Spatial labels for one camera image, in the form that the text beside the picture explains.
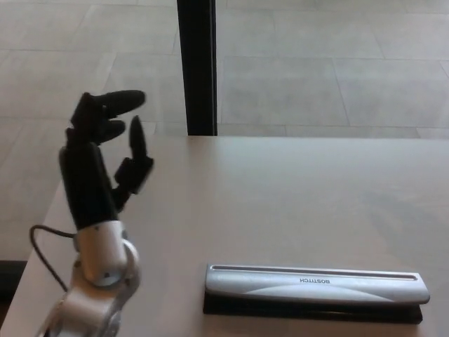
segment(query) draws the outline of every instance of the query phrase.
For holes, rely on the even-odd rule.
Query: floor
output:
[[[216,0],[220,135],[449,138],[449,0]],[[0,0],[0,259],[26,259],[80,94],[186,134],[175,0]]]

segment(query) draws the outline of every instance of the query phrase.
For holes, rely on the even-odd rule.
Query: black robotic finger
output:
[[[135,116],[130,127],[132,158],[125,158],[114,175],[118,186],[112,196],[116,209],[121,211],[131,194],[137,194],[153,168],[153,159],[147,156],[145,134],[139,116]]]
[[[108,119],[137,109],[145,103],[145,93],[139,90],[115,91],[92,97],[98,105],[103,107]]]
[[[129,130],[129,146],[134,160],[144,159],[147,156],[145,133],[139,116],[134,116]]]
[[[141,106],[145,102],[142,91],[116,91],[94,96],[84,93],[70,119],[73,128],[67,129],[70,144],[94,142],[99,145],[121,135],[126,125],[110,121]]]

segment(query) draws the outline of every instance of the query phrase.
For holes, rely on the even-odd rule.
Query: bostitch logo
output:
[[[300,279],[301,283],[326,283],[329,284],[330,281],[328,279]]]

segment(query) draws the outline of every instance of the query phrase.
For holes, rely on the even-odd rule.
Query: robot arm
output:
[[[128,241],[118,213],[131,194],[137,194],[153,167],[147,156],[142,124],[130,125],[131,158],[115,174],[107,175],[99,145],[125,131],[122,121],[110,121],[139,107],[141,91],[101,96],[84,93],[71,118],[67,144],[60,150],[60,168],[67,202],[76,225],[73,264],[68,292],[56,304],[37,336],[106,337],[119,330],[120,313],[140,283],[139,255]]]

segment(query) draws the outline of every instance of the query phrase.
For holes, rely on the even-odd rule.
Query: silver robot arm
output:
[[[112,188],[101,151],[104,141],[124,131],[121,121],[110,121],[145,101],[139,91],[103,96],[85,93],[67,129],[60,167],[67,201],[77,233],[78,251],[67,293],[56,303],[37,337],[116,336],[121,311],[140,284],[139,255],[128,241],[120,212],[131,194],[137,194],[153,166],[138,117],[131,122],[132,159],[125,158]]]

